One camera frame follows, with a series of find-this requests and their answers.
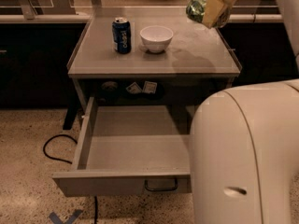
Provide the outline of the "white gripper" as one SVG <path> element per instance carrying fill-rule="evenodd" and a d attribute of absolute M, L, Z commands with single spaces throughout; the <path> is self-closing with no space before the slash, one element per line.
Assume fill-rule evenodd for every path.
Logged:
<path fill-rule="evenodd" d="M 202 23 L 207 28 L 221 28 L 229 20 L 236 0 L 206 0 Z"/>

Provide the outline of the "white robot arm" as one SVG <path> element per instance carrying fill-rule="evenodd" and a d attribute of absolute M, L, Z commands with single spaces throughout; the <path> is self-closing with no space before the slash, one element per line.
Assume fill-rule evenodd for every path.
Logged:
<path fill-rule="evenodd" d="M 299 0 L 281 21 L 241 22 L 225 37 L 244 65 L 230 89 L 199 105 L 190 130 L 195 224 L 292 224 L 299 172 Z"/>

